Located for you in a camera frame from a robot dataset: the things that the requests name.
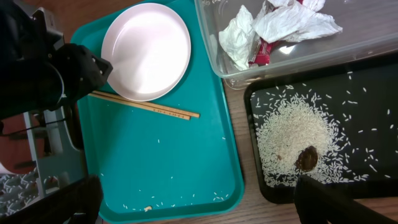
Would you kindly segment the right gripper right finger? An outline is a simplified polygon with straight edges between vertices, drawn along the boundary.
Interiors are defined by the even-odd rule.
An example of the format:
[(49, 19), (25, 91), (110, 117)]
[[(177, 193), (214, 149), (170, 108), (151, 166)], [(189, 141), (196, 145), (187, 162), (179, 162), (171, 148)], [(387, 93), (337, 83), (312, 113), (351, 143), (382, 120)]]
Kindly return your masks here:
[(301, 224), (397, 224), (307, 175), (298, 178), (294, 189), (294, 204)]

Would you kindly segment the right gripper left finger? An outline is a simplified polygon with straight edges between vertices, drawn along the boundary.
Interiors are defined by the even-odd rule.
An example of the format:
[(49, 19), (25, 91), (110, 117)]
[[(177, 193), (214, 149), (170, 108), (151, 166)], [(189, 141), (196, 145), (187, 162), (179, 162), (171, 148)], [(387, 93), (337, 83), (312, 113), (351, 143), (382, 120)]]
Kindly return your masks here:
[(1, 224), (95, 223), (102, 199), (100, 178), (90, 175), (1, 218)]

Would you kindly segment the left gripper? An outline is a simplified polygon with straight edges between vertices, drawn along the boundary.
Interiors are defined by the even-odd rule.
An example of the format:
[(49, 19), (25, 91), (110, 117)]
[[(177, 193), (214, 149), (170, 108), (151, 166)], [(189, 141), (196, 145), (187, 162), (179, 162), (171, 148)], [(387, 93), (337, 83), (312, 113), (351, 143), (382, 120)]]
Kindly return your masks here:
[(102, 88), (113, 70), (111, 63), (83, 45), (65, 44), (51, 59), (62, 80), (57, 108), (70, 105)]

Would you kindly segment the brown food scrap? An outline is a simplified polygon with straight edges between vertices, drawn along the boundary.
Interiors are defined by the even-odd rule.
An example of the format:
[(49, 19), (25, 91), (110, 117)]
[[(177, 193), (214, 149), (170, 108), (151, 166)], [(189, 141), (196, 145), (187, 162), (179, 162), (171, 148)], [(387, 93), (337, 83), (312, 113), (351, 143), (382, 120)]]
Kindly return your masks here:
[(305, 148), (295, 161), (296, 168), (309, 172), (315, 168), (318, 163), (318, 152), (314, 146)]

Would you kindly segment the pink round plate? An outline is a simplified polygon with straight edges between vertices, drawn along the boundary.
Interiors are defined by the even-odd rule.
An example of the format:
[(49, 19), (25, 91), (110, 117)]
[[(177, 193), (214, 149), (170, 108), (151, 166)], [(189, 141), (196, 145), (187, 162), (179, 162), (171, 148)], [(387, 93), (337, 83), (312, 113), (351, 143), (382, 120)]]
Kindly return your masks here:
[(113, 67), (108, 84), (133, 101), (151, 101), (170, 92), (183, 78), (190, 55), (184, 21), (157, 3), (122, 12), (108, 28), (101, 48), (101, 58)]

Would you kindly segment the wooden chopstick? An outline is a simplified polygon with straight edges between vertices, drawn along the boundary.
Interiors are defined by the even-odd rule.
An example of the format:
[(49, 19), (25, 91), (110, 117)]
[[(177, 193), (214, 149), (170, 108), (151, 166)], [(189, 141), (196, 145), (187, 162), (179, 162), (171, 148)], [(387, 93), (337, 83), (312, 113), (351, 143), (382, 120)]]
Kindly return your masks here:
[(152, 106), (154, 108), (164, 109), (164, 110), (171, 111), (171, 112), (181, 113), (181, 114), (189, 115), (189, 116), (194, 117), (194, 118), (199, 118), (200, 117), (199, 113), (194, 113), (194, 112), (190, 112), (190, 111), (184, 111), (184, 110), (180, 110), (180, 109), (176, 109), (176, 108), (172, 108), (172, 107), (168, 107), (168, 106), (158, 105), (158, 104), (155, 104), (155, 103), (132, 101), (132, 100), (123, 98), (123, 97), (121, 97), (119, 95), (110, 94), (110, 93), (106, 93), (106, 92), (102, 92), (102, 91), (93, 91), (92, 93), (96, 93), (98, 95), (103, 95), (103, 96), (109, 96), (109, 97), (116, 98), (116, 99), (119, 99), (119, 100), (126, 100), (126, 101), (129, 101), (129, 102), (138, 103), (138, 104), (141, 104), (141, 105)]
[(171, 111), (167, 111), (167, 110), (164, 110), (164, 109), (154, 108), (152, 106), (141, 105), (141, 104), (129, 102), (129, 101), (126, 101), (126, 100), (119, 100), (119, 99), (112, 98), (112, 97), (109, 97), (109, 96), (98, 95), (96, 93), (90, 93), (89, 96), (92, 96), (92, 97), (95, 97), (95, 98), (99, 98), (99, 99), (102, 99), (102, 100), (106, 100), (106, 101), (112, 101), (114, 103), (119, 103), (119, 104), (122, 104), (122, 105), (127, 105), (127, 106), (131, 106), (131, 107), (135, 107), (135, 108), (140, 108), (140, 109), (147, 110), (147, 111), (152, 111), (152, 112), (155, 112), (155, 113), (166, 114), (168, 116), (173, 116), (173, 117), (181, 118), (181, 119), (185, 119), (185, 120), (190, 120), (190, 118), (191, 118), (191, 116), (189, 116), (189, 115), (176, 113), (176, 112), (171, 112)]

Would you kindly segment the red foil wrapper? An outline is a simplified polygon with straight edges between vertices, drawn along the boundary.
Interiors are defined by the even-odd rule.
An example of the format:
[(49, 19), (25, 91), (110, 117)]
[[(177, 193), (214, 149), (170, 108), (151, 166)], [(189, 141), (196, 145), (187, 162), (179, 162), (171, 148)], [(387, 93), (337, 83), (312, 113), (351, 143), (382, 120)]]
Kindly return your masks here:
[(271, 52), (274, 48), (276, 48), (279, 44), (279, 41), (268, 43), (264, 39), (260, 39), (260, 45), (254, 58), (249, 61), (249, 65), (268, 65), (271, 62)]

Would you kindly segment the white napkin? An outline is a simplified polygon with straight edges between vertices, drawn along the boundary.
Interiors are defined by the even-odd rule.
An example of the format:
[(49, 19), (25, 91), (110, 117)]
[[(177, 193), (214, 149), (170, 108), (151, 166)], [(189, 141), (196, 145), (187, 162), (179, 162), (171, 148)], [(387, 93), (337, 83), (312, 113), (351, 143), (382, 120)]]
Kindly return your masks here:
[(219, 43), (239, 71), (255, 63), (261, 41), (301, 42), (342, 32), (332, 16), (319, 11), (324, 1), (264, 1), (253, 17), (242, 5), (235, 18), (218, 33)]

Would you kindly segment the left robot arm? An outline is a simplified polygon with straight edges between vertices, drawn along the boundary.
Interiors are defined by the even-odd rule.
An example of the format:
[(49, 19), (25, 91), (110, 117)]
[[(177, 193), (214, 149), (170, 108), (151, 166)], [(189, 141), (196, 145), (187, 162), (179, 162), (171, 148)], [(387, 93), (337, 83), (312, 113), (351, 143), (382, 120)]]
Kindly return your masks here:
[(33, 110), (57, 110), (102, 88), (110, 62), (47, 30), (42, 11), (26, 14), (1, 1), (1, 118)]

